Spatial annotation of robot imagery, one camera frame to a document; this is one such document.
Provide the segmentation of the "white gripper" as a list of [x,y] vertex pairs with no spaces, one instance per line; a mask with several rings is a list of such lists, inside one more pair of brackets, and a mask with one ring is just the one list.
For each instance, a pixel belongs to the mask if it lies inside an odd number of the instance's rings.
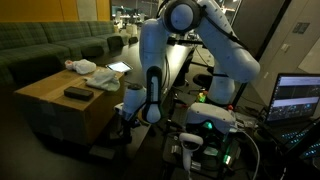
[[121,128],[117,131],[119,137],[115,139],[117,144],[129,144],[132,142],[131,130],[140,126],[140,121],[136,116],[129,118],[120,117]]

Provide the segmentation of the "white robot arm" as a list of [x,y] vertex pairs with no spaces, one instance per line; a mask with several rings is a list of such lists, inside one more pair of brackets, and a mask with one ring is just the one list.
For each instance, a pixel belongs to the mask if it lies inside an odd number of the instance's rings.
[[260,65],[234,33],[228,18],[215,0],[167,0],[155,19],[141,28],[139,82],[130,85],[124,96],[121,114],[124,120],[122,137],[131,142],[132,119],[141,111],[144,120],[156,123],[161,119],[161,86],[166,46],[171,34],[195,32],[214,57],[211,84],[207,97],[210,104],[194,103],[200,112],[189,119],[191,124],[213,123],[218,132],[227,134],[234,124],[228,104],[235,90],[234,83],[247,83],[258,75]]

